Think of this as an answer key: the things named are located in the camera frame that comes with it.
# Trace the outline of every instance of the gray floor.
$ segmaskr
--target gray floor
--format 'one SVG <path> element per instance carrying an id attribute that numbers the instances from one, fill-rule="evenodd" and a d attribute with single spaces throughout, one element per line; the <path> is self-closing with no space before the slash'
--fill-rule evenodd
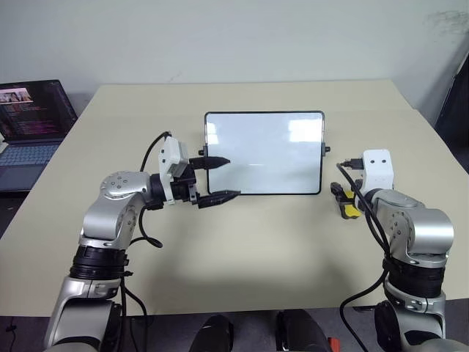
<path id="1" fill-rule="evenodd" d="M 348 330 L 341 323 L 339 310 L 308 309 L 309 314 L 322 327 L 326 336 L 341 341 L 341 351 L 359 351 Z M 230 312 L 224 313 L 234 324 L 234 352 L 274 351 L 276 349 L 274 329 L 277 311 Z M 212 314 L 158 315 L 151 317 L 148 351 L 187 351 L 202 324 Z M 370 351 L 381 351 L 374 331 L 373 312 L 356 312 L 347 309 L 347 318 Z M 16 317 L 13 324 L 17 339 L 14 352 L 41 351 L 47 318 Z M 7 352 L 12 334 L 5 332 L 10 317 L 0 317 L 0 352 Z M 447 337 L 469 344 L 469 299 L 448 301 L 446 304 Z M 141 341 L 142 319 L 134 318 L 136 339 Z M 134 351 L 130 336 L 126 334 L 124 351 Z"/>

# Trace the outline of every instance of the small whiteboard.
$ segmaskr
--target small whiteboard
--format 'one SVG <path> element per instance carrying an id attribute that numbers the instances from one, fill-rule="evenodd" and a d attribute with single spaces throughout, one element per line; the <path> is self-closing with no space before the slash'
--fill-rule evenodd
<path id="1" fill-rule="evenodd" d="M 207 155 L 231 161 L 207 171 L 208 191 L 318 194 L 323 135 L 322 111 L 207 112 Z"/>

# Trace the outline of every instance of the beige table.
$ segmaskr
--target beige table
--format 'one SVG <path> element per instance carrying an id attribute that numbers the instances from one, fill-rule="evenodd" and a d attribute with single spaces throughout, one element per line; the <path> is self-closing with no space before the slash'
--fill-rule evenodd
<path id="1" fill-rule="evenodd" d="M 317 196 L 244 196 L 198 210 L 166 206 L 144 218 L 162 249 L 130 247 L 129 288 L 150 313 L 338 306 L 380 274 L 382 254 L 365 221 L 345 221 L 328 187 L 335 168 L 365 149 L 388 148 L 396 189 L 444 210 L 456 238 L 448 298 L 469 296 L 468 176 L 426 120 L 390 81 L 292 84 L 108 85 L 101 87 L 0 240 L 0 315 L 50 315 L 101 180 L 137 170 L 161 131 L 203 144 L 206 111 L 325 112 Z M 157 153 L 147 164 L 157 172 Z M 198 174 L 205 192 L 205 176 Z M 381 289 L 360 300 L 375 304 Z M 130 305 L 130 314 L 139 314 Z"/>

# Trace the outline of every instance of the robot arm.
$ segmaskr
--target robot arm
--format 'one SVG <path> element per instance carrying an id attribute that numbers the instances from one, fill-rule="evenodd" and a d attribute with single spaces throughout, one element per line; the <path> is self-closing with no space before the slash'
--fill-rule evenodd
<path id="1" fill-rule="evenodd" d="M 363 181 L 355 184 L 389 238 L 383 261 L 388 300 L 375 310 L 380 346 L 384 351 L 465 351 L 466 346 L 444 340 L 446 297 L 441 285 L 454 238 L 448 216 L 393 190 L 387 150 L 367 150 L 362 158 L 341 165 L 361 171 Z M 358 197 L 355 205 L 366 211 Z M 443 349 L 432 350 L 432 345 Z"/>
<path id="2" fill-rule="evenodd" d="M 171 136 L 166 137 L 158 160 L 160 174 L 116 172 L 101 183 L 100 195 L 84 217 L 70 274 L 64 278 L 49 321 L 45 347 L 50 351 L 109 348 L 108 338 L 120 316 L 120 305 L 111 298 L 118 292 L 128 264 L 125 251 L 144 210 L 161 209 L 164 202 L 176 200 L 205 208 L 240 193 L 221 191 L 201 197 L 194 170 L 219 167 L 229 160 L 190 159 L 185 145 Z"/>

